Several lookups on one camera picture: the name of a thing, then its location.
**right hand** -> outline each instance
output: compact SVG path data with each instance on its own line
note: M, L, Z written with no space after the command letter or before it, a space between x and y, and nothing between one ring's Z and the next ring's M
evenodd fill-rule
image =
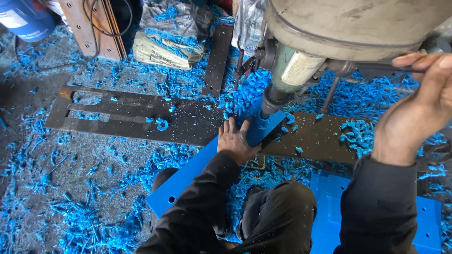
M237 165L254 158L262 149L261 144L250 147L246 141L246 133L251 126L251 118L246 119L240 130L235 127L235 119L230 117L218 130L218 152L228 154Z
M395 58L393 66L412 66L418 90L395 103L375 127L371 157L384 164L414 164L422 143L452 118L452 53L411 53Z

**blue container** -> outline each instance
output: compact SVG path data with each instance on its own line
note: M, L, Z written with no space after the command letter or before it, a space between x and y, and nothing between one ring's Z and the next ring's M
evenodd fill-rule
M55 21L37 0L0 0L0 23L26 42L53 33Z

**person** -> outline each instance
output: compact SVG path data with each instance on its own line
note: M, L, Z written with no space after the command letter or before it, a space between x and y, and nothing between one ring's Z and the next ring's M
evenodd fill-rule
M340 245L334 253L415 253L415 158L422 143L452 118L452 54L410 53L392 63L427 71L413 74L421 85L381 118L372 153L355 165L341 198ZM312 191L296 182L251 190L236 230L242 244L225 249L218 240L230 231L226 190L239 176L239 165L260 150L246 142L249 126L245 121L238 130L233 118L224 122L218 154L160 220L153 218L151 236L137 253L310 252L316 202ZM157 177L157 187L175 170Z

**blue plastic board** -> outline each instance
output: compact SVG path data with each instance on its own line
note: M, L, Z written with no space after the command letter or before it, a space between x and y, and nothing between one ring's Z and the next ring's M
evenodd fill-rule
M317 216L312 227L312 254L333 253L340 244L340 198L349 182L350 179L325 170L311 175L310 188L317 200ZM441 203L417 197L416 204L418 230L413 244L419 254L440 254Z
M259 144L286 117L282 111L278 111L270 115L269 119L262 120L259 117L259 112L262 110L261 103L262 99L259 99L237 119L238 125L241 125L248 117L253 118L246 135L246 140L251 147ZM161 218L163 213L173 206L174 201L182 191L191 184L192 180L206 167L210 159L217 154L217 146L218 137L207 144L146 199L147 204L158 218Z

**black pants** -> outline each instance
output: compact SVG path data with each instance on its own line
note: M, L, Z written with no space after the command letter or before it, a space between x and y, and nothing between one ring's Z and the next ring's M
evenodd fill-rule
M154 180L152 192L170 178L177 169L168 168ZM312 191L297 182L284 182L256 193L248 199L241 227L244 241L228 253L303 253L312 247L311 231L317 213ZM226 204L214 225L220 234L225 227ZM151 215L151 230L157 217Z

